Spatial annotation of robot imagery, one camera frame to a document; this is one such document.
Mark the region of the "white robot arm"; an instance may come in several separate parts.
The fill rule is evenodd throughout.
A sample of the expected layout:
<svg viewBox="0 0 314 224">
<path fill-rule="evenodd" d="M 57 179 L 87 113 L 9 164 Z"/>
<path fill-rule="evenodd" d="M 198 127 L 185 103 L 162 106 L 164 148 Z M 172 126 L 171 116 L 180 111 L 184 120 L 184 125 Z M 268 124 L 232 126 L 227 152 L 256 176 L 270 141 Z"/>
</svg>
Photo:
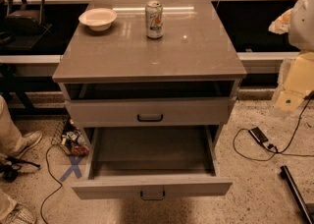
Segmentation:
<svg viewBox="0 0 314 224">
<path fill-rule="evenodd" d="M 289 44 L 300 50 L 283 62 L 273 95 L 277 110 L 292 112 L 314 91 L 314 0 L 298 0 L 271 22 L 269 31 L 287 32 Z"/>
</svg>

